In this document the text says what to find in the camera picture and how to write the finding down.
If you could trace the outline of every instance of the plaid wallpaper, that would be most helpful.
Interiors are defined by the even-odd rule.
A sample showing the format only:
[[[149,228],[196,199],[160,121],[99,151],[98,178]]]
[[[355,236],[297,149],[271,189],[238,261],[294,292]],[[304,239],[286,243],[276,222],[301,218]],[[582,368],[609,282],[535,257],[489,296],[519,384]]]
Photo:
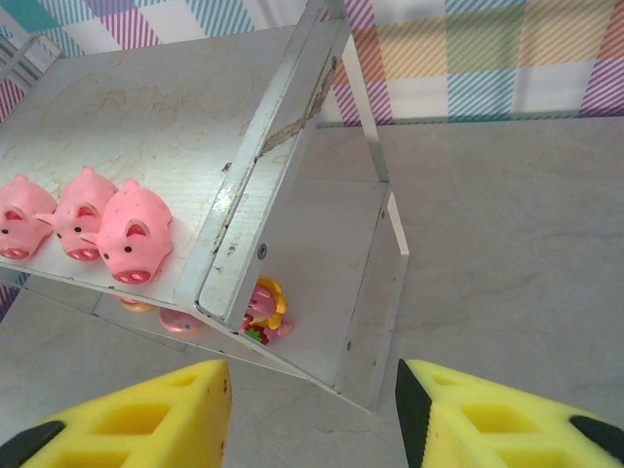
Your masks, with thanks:
[[[296,23],[304,0],[0,0],[71,57]],[[624,114],[624,0],[348,0],[379,124]],[[21,97],[0,86],[0,120]],[[359,117],[343,70],[330,122]]]

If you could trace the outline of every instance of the pig ear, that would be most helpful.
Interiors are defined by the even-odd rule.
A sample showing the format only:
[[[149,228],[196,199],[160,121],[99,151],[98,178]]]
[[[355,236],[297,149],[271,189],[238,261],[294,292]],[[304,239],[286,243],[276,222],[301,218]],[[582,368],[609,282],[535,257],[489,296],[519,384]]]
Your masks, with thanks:
[[[97,245],[96,234],[94,233],[87,232],[85,234],[80,234],[78,237],[80,237],[80,239],[82,239],[83,241],[88,242],[89,244],[93,244],[94,246]]]
[[[7,207],[5,208],[2,216],[7,221],[23,221],[26,218],[26,215],[20,210],[18,207]]]
[[[149,236],[149,229],[143,221],[139,221],[138,219],[131,219],[130,221],[128,221],[126,227],[126,237],[135,235]]]
[[[76,217],[98,216],[98,210],[91,203],[83,203],[76,210]]]
[[[41,221],[41,222],[45,222],[46,224],[49,225],[54,225],[53,220],[54,220],[54,215],[53,214],[47,214],[47,213],[41,213],[41,214],[36,214],[35,215],[35,219]]]

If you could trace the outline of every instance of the pink pig toy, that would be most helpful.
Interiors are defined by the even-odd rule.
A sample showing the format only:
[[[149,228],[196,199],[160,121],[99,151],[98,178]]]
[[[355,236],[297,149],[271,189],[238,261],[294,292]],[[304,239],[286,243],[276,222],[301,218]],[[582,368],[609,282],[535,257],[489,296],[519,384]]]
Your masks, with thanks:
[[[140,285],[154,277],[174,247],[171,220],[172,213],[158,195],[128,179],[106,205],[99,233],[80,238],[97,246],[115,280]]]
[[[11,260],[32,256],[52,228],[35,215],[54,213],[57,202],[45,188],[24,175],[0,189],[0,255]]]
[[[99,258],[98,249],[79,235],[99,231],[104,208],[116,192],[113,182],[93,168],[86,167],[64,188],[54,214],[38,214],[35,217],[54,228],[65,253],[71,258],[96,260]]]

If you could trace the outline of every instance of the gray floor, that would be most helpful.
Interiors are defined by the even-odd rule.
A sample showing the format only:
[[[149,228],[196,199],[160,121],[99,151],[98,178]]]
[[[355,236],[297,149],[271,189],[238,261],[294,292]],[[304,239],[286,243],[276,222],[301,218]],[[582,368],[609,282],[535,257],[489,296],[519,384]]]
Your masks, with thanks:
[[[306,381],[232,361],[225,466],[407,466],[393,399],[399,357],[624,426],[623,123],[384,129],[412,258],[379,411],[361,413]],[[332,174],[369,174],[357,130],[319,132],[314,147],[308,175],[326,176],[329,165]],[[92,310],[93,292],[38,278],[28,285],[33,292],[22,292],[0,324],[0,440],[53,411],[212,357],[78,312]]]

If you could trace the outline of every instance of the screw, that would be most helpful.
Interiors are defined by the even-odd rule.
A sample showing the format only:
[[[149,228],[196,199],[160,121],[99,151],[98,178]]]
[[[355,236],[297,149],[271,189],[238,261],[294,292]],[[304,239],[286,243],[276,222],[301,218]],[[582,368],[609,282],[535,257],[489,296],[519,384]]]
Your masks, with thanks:
[[[268,252],[268,248],[266,247],[266,244],[260,244],[260,247],[258,247],[257,249],[257,257],[260,260],[263,260],[266,257],[267,252]]]

